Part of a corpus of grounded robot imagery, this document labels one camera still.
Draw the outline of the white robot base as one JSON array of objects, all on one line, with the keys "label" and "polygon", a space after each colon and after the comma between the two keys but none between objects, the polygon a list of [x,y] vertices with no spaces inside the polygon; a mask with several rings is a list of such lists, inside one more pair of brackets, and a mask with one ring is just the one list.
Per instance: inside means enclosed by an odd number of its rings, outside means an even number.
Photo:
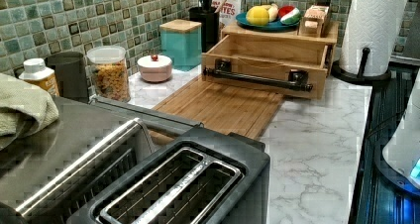
[{"label": "white robot base", "polygon": [[376,166],[396,187],[419,197],[420,80],[416,79],[407,107],[394,134],[379,152]]}]

